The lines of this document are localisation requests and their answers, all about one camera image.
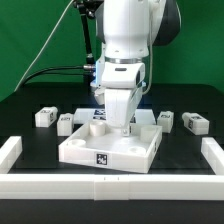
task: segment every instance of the black tabletop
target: black tabletop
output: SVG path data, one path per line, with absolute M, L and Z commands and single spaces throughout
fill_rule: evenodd
M 76 108 L 98 108 L 83 84 L 28 84 L 0 103 L 0 146 L 9 136 L 22 136 L 23 153 L 10 173 L 131 174 L 58 161 L 56 122 L 36 128 L 34 115 L 56 106 L 59 114 Z M 214 175 L 201 155 L 202 137 L 213 137 L 224 148 L 224 95 L 206 85 L 156 85 L 139 108 L 174 112 L 174 126 L 163 139 L 149 170 L 152 174 Z M 210 121 L 209 134 L 195 136 L 181 118 L 198 113 Z M 1 200 L 0 223 L 224 223 L 224 202 L 216 201 L 79 201 Z

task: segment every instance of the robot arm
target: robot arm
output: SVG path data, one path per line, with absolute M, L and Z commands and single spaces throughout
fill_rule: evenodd
M 167 44 L 177 35 L 179 10 L 174 0 L 105 0 L 96 17 L 97 34 L 105 44 L 96 64 L 95 85 L 99 88 L 95 96 L 105 103 L 107 123 L 126 128 L 142 98 L 142 58 L 148 56 L 149 45 Z M 172 34 L 164 32 L 162 26 L 169 17 Z

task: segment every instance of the small white cube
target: small white cube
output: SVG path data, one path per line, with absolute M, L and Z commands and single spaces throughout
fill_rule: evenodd
M 70 136 L 73 132 L 73 127 L 73 115 L 61 114 L 57 123 L 58 136 Z
M 197 113 L 184 113 L 182 115 L 184 126 L 195 135 L 207 135 L 209 132 L 209 121 Z
M 173 127 L 173 112 L 162 111 L 157 119 L 157 125 L 163 127 L 163 133 L 170 133 Z
M 57 119 L 56 107 L 44 107 L 35 114 L 36 127 L 48 128 Z

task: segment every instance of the green background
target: green background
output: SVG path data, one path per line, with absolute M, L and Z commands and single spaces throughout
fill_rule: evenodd
M 69 1 L 1 0 L 0 100 L 13 92 Z M 181 33 L 169 46 L 154 48 L 153 82 L 210 84 L 224 92 L 224 1 L 177 2 L 182 15 Z M 95 22 L 89 25 L 94 55 L 99 55 Z M 80 17 L 71 7 L 31 72 L 84 63 Z

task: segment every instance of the cable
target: cable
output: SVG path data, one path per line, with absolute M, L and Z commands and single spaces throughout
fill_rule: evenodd
M 52 72 L 50 71 L 61 71 L 61 70 L 81 70 L 83 69 L 83 66 L 64 66 L 64 67 L 52 67 L 52 68 L 45 68 L 40 71 L 35 72 L 34 74 L 28 76 L 26 79 L 23 79 L 20 86 L 25 85 L 29 80 L 41 76 L 41 75 L 51 75 L 51 74 L 58 74 L 58 75 L 83 75 L 83 74 L 69 74 L 69 73 L 58 73 L 58 72 Z
M 74 0 L 71 0 L 69 2 L 69 4 L 67 5 L 67 7 L 65 8 L 64 12 L 62 13 L 60 19 L 58 20 L 58 22 L 56 23 L 54 29 L 52 30 L 50 36 L 47 38 L 45 44 L 43 45 L 43 47 L 41 48 L 40 52 L 37 54 L 36 58 L 33 60 L 33 62 L 31 63 L 31 65 L 28 67 L 28 69 L 26 70 L 26 72 L 24 73 L 23 77 L 20 79 L 18 85 L 16 86 L 15 91 L 17 91 L 19 89 L 19 87 L 21 86 L 21 83 L 23 82 L 23 80 L 25 79 L 26 75 L 28 74 L 28 72 L 30 71 L 30 69 L 33 67 L 33 65 L 36 63 L 36 61 L 39 59 L 39 57 L 41 56 L 41 54 L 43 53 L 44 49 L 46 48 L 46 46 L 48 45 L 49 41 L 51 40 L 52 36 L 54 35 L 55 31 L 57 30 L 59 24 L 61 23 L 62 19 L 64 18 L 65 14 L 67 13 L 70 5 L 73 3 Z
M 149 84 L 147 89 L 142 93 L 142 95 L 146 95 L 152 86 L 152 72 L 153 72 L 153 50 L 152 50 L 152 15 L 151 15 L 151 25 L 150 25 L 150 33 L 149 33 L 149 50 L 150 50 L 150 70 L 149 70 Z

